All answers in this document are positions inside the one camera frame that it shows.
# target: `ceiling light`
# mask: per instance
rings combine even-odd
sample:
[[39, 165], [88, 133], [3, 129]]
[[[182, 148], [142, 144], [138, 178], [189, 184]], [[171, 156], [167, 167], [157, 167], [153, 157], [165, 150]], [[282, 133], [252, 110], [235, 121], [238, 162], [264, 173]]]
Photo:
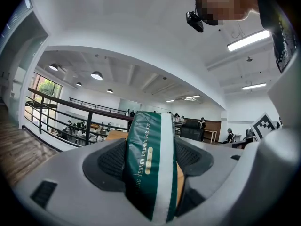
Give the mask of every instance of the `ceiling light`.
[[58, 71], [57, 64], [51, 64], [49, 65], [49, 68]]
[[189, 96], [189, 97], [186, 97], [185, 99], [192, 99], [192, 98], [197, 98], [199, 96]]
[[254, 89], [254, 88], [264, 87], [264, 86], [266, 86], [266, 83], [257, 84], [257, 85], [250, 85], [250, 86], [244, 86], [243, 89]]
[[243, 39], [240, 39], [234, 43], [228, 44], [227, 47], [229, 49], [229, 51], [234, 51], [238, 48], [241, 48], [243, 46], [246, 46], [248, 44], [257, 42], [259, 40], [265, 39], [269, 37], [269, 31], [261, 31], [261, 32], [257, 32], [255, 34], [252, 34], [250, 36], [244, 37]]
[[103, 80], [103, 75], [102, 73], [98, 72], [98, 71], [94, 71], [91, 76], [94, 78], [94, 79], [97, 79], [99, 81], [102, 81]]

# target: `metal railing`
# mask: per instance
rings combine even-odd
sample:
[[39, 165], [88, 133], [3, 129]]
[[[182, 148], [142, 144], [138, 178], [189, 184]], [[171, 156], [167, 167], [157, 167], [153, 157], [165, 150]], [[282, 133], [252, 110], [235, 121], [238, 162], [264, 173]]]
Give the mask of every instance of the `metal railing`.
[[126, 115], [126, 113], [127, 113], [126, 111], [117, 110], [117, 109], [109, 108], [109, 107], [102, 106], [102, 105], [96, 105], [96, 104], [93, 104], [93, 103], [85, 102], [85, 101], [74, 99], [74, 98], [71, 98], [71, 97], [70, 97], [69, 102], [76, 103], [78, 105], [83, 105], [83, 106], [86, 106], [86, 107], [89, 107], [89, 108], [101, 110], [101, 111], [107, 111], [107, 112], [110, 112], [110, 113], [117, 113], [117, 114], [121, 114], [121, 115]]
[[[112, 126], [112, 125], [106, 125], [106, 124], [102, 124], [102, 123], [98, 123], [98, 122], [94, 122], [92, 121], [92, 116], [93, 114], [98, 114], [98, 115], [102, 115], [102, 116], [107, 116], [107, 117], [111, 117], [111, 118], [116, 118], [116, 119], [120, 119], [120, 120], [125, 120], [125, 121], [132, 121], [133, 120], [133, 117], [129, 117], [129, 116], [125, 116], [125, 115], [121, 115], [121, 114], [118, 114], [118, 113], [112, 113], [112, 112], [103, 112], [103, 111], [100, 111], [98, 109], [91, 109], [91, 108], [88, 108], [84, 105], [78, 105], [76, 103], [72, 103], [72, 102], [69, 102], [69, 101], [65, 101], [65, 100], [61, 100], [61, 99], [58, 99], [56, 97], [52, 97], [52, 96], [49, 96], [47, 94], [44, 94], [40, 91], [37, 91], [37, 90], [34, 90], [34, 89], [31, 89], [31, 88], [28, 88], [28, 90], [36, 95], [39, 95], [41, 96], [41, 101], [37, 101], [35, 99], [32, 99], [30, 98], [29, 96], [27, 96], [28, 99], [30, 99], [31, 101], [26, 101], [25, 102], [25, 106], [30, 106], [33, 110], [37, 111], [39, 113], [39, 116], [36, 116], [34, 115], [34, 113], [31, 113], [29, 111], [27, 111], [25, 109], [25, 111], [30, 114], [32, 116], [32, 118], [35, 118], [39, 124], [35, 124], [32, 120], [28, 119], [26, 116], [25, 118], [30, 121], [32, 124], [34, 124], [36, 127], [39, 128], [39, 133], [41, 134], [43, 131], [48, 133], [49, 135], [63, 141], [63, 142], [66, 142], [70, 145], [73, 145], [73, 146], [76, 146], [76, 147], [82, 147], [81, 145], [78, 145], [76, 143], [73, 143], [69, 140], [66, 140], [66, 139], [63, 139], [62, 137], [60, 136], [56, 136], [54, 134], [52, 134], [51, 132], [48, 131], [48, 128], [52, 128], [53, 130], [56, 130], [57, 132], [59, 132], [61, 135], [65, 134], [67, 137], [72, 137], [72, 138], [76, 138], [78, 140], [82, 140], [84, 141], [84, 144], [85, 145], [88, 145], [90, 143], [96, 143], [96, 141], [92, 141], [90, 140], [90, 134], [93, 134], [93, 135], [98, 135], [98, 136], [102, 136], [102, 137], [106, 137], [107, 135], [104, 134], [104, 133], [97, 133], [97, 132], [93, 132], [93, 131], [90, 131], [91, 129], [91, 125], [92, 124], [96, 124], [96, 125], [99, 125], [101, 127], [107, 127], [107, 128], [114, 128], [114, 129], [119, 129], [119, 130], [126, 130], [126, 131], [129, 131], [128, 128], [123, 128], [123, 127], [117, 127], [117, 126]], [[71, 108], [75, 108], [75, 109], [78, 109], [78, 110], [82, 110], [82, 111], [85, 111], [85, 112], [88, 112], [88, 118], [87, 120], [86, 119], [82, 119], [82, 118], [79, 118], [79, 117], [76, 117], [76, 116], [73, 116], [73, 115], [70, 115], [70, 114], [67, 114], [67, 113], [64, 113], [64, 112], [61, 112], [59, 110], [57, 110], [57, 106], [52, 106], [52, 105], [49, 105], [49, 104], [46, 104], [44, 103], [44, 99], [49, 99], [51, 101], [55, 101], [57, 102], [58, 104], [62, 104], [62, 105], [65, 105], [65, 106], [68, 106], [68, 107], [71, 107]], [[48, 109], [48, 113], [45, 114], [43, 113], [43, 109]], [[82, 127], [77, 127], [77, 126], [73, 126], [73, 125], [70, 125], [70, 124], [67, 124], [63, 121], [60, 121], [58, 120], [57, 118], [52, 118], [50, 115], [49, 115], [49, 110], [52, 110], [52, 111], [55, 111], [56, 113], [60, 113], [62, 115], [65, 115], [65, 116], [68, 116], [68, 117], [71, 117], [71, 118], [74, 118], [74, 119], [77, 119], [77, 120], [80, 120], [80, 121], [84, 121], [86, 122], [86, 126], [85, 128], [82, 128]], [[47, 118], [47, 121], [44, 122], [42, 120], [42, 116], [46, 116]], [[83, 134], [85, 133], [85, 138], [80, 138], [80, 137], [77, 137], [73, 134], [70, 134], [68, 133], [67, 131], [64, 131], [64, 130], [60, 130], [58, 128], [56, 128], [55, 126], [52, 126], [49, 124], [49, 119], [51, 120], [54, 120], [62, 125], [65, 125], [69, 128], [72, 128], [72, 129], [76, 129], [76, 130], [81, 130], [83, 132]], [[44, 129], [42, 127], [42, 124], [45, 124], [47, 129]]]

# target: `white ceiling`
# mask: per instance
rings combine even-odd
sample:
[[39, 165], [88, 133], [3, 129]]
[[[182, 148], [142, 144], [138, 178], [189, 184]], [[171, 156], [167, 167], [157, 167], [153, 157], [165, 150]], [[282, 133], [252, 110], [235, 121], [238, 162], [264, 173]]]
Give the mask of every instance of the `white ceiling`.
[[[60, 24], [65, 29], [70, 29], [75, 24], [83, 26], [88, 21], [93, 24], [92, 21], [101, 21], [105, 16], [109, 19], [108, 16], [114, 17], [120, 14], [138, 18], [143, 22], [147, 21], [151, 27], [163, 28], [180, 41], [190, 53], [198, 56], [200, 64], [204, 64], [218, 79], [225, 95], [249, 93], [250, 91], [241, 88], [262, 82], [266, 82], [267, 87], [256, 90], [270, 88], [280, 76], [272, 52], [271, 38], [233, 52], [227, 49], [228, 44], [242, 37], [240, 34], [248, 36], [263, 29], [259, 15], [250, 13], [244, 21], [224, 21], [224, 25], [221, 26], [204, 24], [204, 32], [197, 33], [187, 25], [185, 19], [185, 13], [192, 11], [194, 4], [194, 0], [55, 0], [58, 9], [53, 8], [53, 10], [59, 18], [56, 27]], [[101, 65], [104, 81], [140, 88], [146, 93], [155, 93], [164, 99], [175, 99], [185, 93], [194, 93], [179, 84], [172, 85], [174, 82], [170, 79], [162, 80], [162, 76], [146, 68], [129, 65], [115, 58], [104, 59], [85, 53], [49, 51], [43, 55], [39, 66], [45, 66], [50, 61], [71, 68], [83, 82], [90, 78], [92, 70], [97, 70]], [[197, 71], [198, 65], [194, 66], [193, 69]]]
[[[59, 64], [61, 68], [58, 71], [50, 69], [49, 65], [52, 63]], [[119, 92], [124, 93], [125, 89], [132, 93], [139, 90], [164, 101], [196, 95], [186, 86], [170, 78], [164, 80], [163, 75], [154, 73], [146, 67], [84, 52], [45, 51], [38, 62], [38, 67], [73, 86], [76, 82], [81, 82], [83, 87], [100, 92], [115, 88], [115, 95], [120, 97], [122, 94]], [[101, 72], [103, 80], [93, 79], [90, 76], [93, 71]]]

